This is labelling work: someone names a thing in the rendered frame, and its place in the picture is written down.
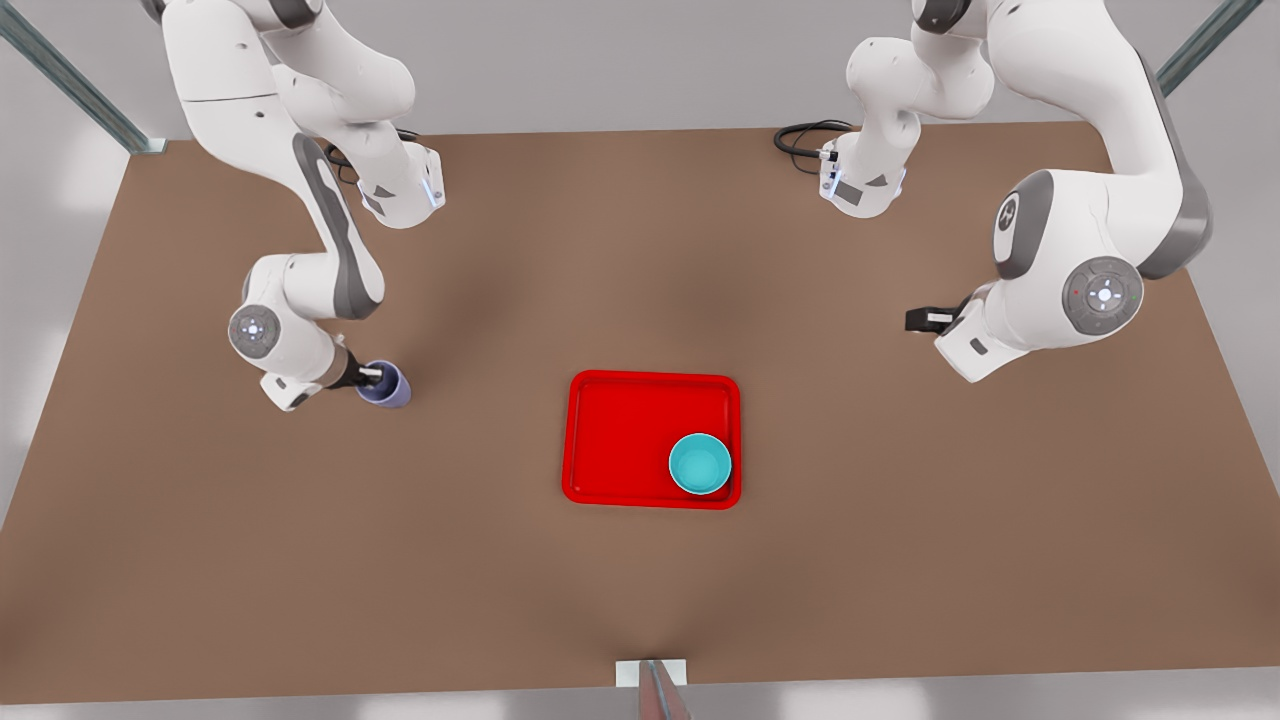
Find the purple-blue cup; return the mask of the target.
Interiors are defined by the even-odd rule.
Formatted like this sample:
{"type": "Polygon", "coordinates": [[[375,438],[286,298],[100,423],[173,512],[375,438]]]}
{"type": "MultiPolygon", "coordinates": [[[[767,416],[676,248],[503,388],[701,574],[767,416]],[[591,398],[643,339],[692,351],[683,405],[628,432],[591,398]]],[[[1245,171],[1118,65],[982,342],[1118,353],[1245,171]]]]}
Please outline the purple-blue cup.
{"type": "Polygon", "coordinates": [[[410,402],[412,397],[410,383],[393,363],[374,361],[365,365],[365,369],[383,369],[385,377],[383,382],[369,382],[367,386],[355,387],[362,400],[379,407],[403,407],[410,402]]]}

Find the red rectangular tray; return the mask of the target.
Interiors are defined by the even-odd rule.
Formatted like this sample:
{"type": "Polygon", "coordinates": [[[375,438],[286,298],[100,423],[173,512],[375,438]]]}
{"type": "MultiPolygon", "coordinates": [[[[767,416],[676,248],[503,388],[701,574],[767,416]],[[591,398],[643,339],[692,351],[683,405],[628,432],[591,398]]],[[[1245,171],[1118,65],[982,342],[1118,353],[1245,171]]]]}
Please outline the red rectangular tray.
{"type": "Polygon", "coordinates": [[[570,384],[562,491],[576,503],[727,510],[742,495],[741,438],[740,388],[726,375],[584,370],[570,384]],[[691,433],[730,447],[719,492],[686,493],[668,474],[671,447],[691,433]]]}

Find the teal bowl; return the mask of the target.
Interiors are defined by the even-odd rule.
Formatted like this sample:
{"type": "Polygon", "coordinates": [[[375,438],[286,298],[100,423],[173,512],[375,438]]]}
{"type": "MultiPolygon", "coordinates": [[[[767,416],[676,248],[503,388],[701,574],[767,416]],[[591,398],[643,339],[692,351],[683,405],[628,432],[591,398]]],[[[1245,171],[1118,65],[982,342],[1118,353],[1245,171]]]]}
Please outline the teal bowl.
{"type": "Polygon", "coordinates": [[[733,459],[722,439],[708,433],[691,433],[673,443],[667,468],[672,482],[681,491],[709,496],[728,486],[733,459]]]}

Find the silver frame post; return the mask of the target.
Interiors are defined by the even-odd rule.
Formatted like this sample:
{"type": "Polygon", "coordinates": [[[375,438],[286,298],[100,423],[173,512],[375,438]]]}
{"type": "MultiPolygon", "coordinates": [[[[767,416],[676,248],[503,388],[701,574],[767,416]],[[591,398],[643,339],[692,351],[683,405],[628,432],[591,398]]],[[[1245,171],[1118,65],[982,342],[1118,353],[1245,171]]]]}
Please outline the silver frame post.
{"type": "Polygon", "coordinates": [[[0,0],[0,38],[60,90],[91,120],[132,155],[157,155],[166,140],[148,137],[90,82],[10,0],[0,0]]]}
{"type": "Polygon", "coordinates": [[[1265,0],[1222,0],[1160,67],[1156,79],[1169,97],[1265,0]]]}
{"type": "Polygon", "coordinates": [[[620,660],[614,685],[637,692],[637,720],[694,720],[681,688],[686,687],[685,659],[620,660]]]}

